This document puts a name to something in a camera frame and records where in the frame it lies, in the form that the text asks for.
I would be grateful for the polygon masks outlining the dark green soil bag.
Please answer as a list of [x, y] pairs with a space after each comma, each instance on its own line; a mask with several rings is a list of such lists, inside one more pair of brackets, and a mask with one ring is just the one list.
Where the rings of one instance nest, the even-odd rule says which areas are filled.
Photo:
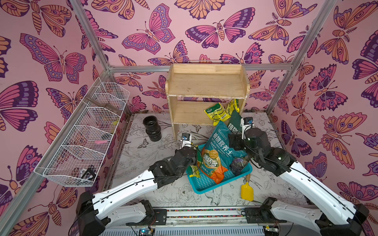
[[231, 154], [233, 160], [230, 164], [230, 168], [235, 176], [239, 176], [250, 161], [250, 157], [245, 150], [244, 141], [242, 140], [241, 120], [242, 117], [239, 112], [234, 110], [231, 113], [231, 118], [227, 126], [231, 131], [231, 133], [228, 134], [229, 147], [234, 150]]

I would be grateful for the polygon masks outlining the yellow green fertilizer packet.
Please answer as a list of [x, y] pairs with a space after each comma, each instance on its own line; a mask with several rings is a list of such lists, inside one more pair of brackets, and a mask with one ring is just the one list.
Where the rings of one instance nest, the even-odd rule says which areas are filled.
[[213, 122], [213, 126], [217, 126], [219, 122], [225, 122], [231, 118], [231, 115], [226, 111], [221, 103], [216, 103], [214, 106], [205, 109], [204, 112]]
[[190, 166], [189, 177], [198, 179], [200, 178], [200, 167], [198, 165]]
[[240, 108], [239, 108], [239, 99], [232, 99], [225, 107], [225, 111], [228, 115], [232, 115], [232, 113], [234, 111], [236, 111], [237, 113], [240, 112]]

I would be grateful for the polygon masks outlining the teal and orange soil bag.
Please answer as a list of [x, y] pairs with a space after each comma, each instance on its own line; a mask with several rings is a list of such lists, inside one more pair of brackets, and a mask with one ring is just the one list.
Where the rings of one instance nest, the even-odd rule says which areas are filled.
[[212, 135], [202, 148], [201, 172], [209, 177], [215, 184], [220, 184], [225, 173], [230, 170], [234, 150], [229, 147], [228, 134], [231, 131], [224, 122], [219, 122]]

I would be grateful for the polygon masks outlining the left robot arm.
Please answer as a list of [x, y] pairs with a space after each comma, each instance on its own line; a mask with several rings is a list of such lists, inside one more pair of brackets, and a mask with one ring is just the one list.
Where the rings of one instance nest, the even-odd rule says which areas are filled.
[[198, 167], [202, 161], [201, 152], [194, 145], [175, 150], [171, 157], [155, 162], [148, 170], [134, 179], [109, 190], [92, 194], [82, 193], [76, 207], [77, 226], [81, 236], [99, 236], [107, 226], [116, 223], [138, 224], [153, 219], [154, 210], [149, 201], [142, 200], [135, 204], [136, 213], [131, 213], [131, 206], [126, 204], [146, 193], [174, 183], [187, 175], [187, 170], [194, 173], [192, 166]]

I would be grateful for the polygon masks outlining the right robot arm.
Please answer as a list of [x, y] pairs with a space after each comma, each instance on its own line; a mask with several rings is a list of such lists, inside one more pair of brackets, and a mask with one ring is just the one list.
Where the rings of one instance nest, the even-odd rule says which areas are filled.
[[268, 197], [262, 205], [245, 214], [248, 220], [289, 221], [322, 236], [359, 236], [368, 234], [364, 223], [369, 210], [363, 204], [353, 204], [325, 186], [296, 158], [282, 148], [271, 147], [267, 134], [247, 127], [242, 134], [229, 134], [229, 146], [244, 150], [247, 161], [253, 160], [262, 169], [285, 180], [316, 205], [315, 209], [286, 204]]

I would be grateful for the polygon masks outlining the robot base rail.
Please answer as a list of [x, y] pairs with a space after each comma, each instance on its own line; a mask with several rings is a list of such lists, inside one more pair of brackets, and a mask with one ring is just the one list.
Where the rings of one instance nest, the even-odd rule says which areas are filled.
[[245, 206], [155, 209], [152, 225], [116, 225], [103, 236], [278, 236], [282, 220], [246, 216]]

